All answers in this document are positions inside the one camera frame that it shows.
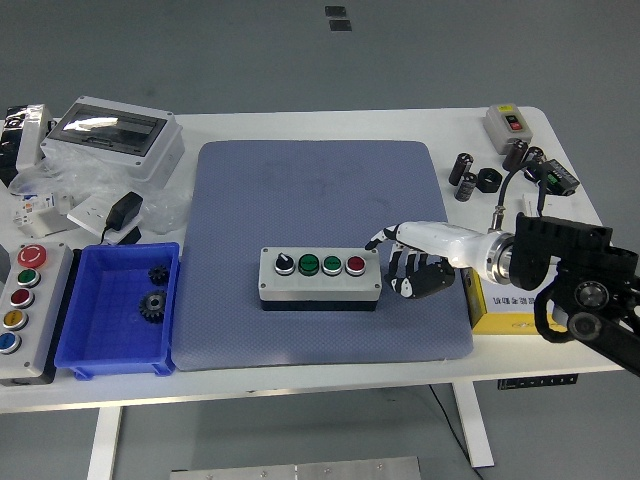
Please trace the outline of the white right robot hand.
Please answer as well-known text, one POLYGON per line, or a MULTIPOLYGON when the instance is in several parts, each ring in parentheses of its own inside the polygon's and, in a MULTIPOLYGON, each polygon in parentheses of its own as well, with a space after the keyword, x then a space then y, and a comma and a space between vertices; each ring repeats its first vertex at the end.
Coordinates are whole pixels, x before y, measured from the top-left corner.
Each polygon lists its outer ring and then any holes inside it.
POLYGON ((407 299, 420 299, 450 287, 457 269, 472 268, 487 280, 495 278, 495 234, 482 234, 444 222, 404 222, 380 230, 365 245, 372 251, 384 241, 394 243, 384 279, 407 299))

